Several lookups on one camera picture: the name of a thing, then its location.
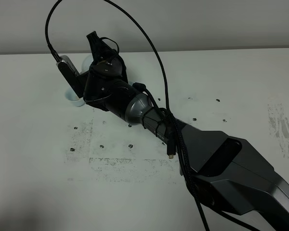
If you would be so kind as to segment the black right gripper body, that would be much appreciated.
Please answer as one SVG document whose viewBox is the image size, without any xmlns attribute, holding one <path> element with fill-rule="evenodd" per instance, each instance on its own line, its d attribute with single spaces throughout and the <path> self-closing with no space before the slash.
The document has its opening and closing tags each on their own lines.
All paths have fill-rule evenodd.
<svg viewBox="0 0 289 231">
<path fill-rule="evenodd" d="M 105 101 L 111 97 L 119 86 L 128 84 L 126 66 L 120 56 L 111 63 L 92 62 L 87 78 L 83 99 L 87 105 L 106 108 Z"/>
</svg>

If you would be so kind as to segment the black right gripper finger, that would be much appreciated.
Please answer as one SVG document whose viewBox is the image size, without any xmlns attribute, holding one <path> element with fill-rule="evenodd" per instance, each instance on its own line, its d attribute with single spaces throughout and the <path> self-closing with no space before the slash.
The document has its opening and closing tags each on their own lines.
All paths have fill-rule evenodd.
<svg viewBox="0 0 289 231">
<path fill-rule="evenodd" d="M 116 57 L 116 51 L 109 47 L 102 38 L 99 38 L 95 31 L 87 35 L 87 40 L 89 42 L 93 61 L 95 63 L 101 61 L 111 63 Z"/>
</svg>

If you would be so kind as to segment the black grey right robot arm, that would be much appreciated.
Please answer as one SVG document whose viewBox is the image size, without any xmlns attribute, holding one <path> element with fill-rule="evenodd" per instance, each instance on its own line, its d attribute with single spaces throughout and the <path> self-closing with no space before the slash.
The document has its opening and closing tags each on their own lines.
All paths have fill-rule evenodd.
<svg viewBox="0 0 289 231">
<path fill-rule="evenodd" d="M 142 125 L 179 156 L 180 171 L 198 206 L 253 230 L 236 216 L 257 211 L 276 231 L 289 231 L 289 184 L 246 140 L 202 131 L 159 108 L 146 86 L 127 82 L 118 50 L 95 32 L 87 36 L 93 56 L 83 98 L 131 125 Z"/>
</svg>

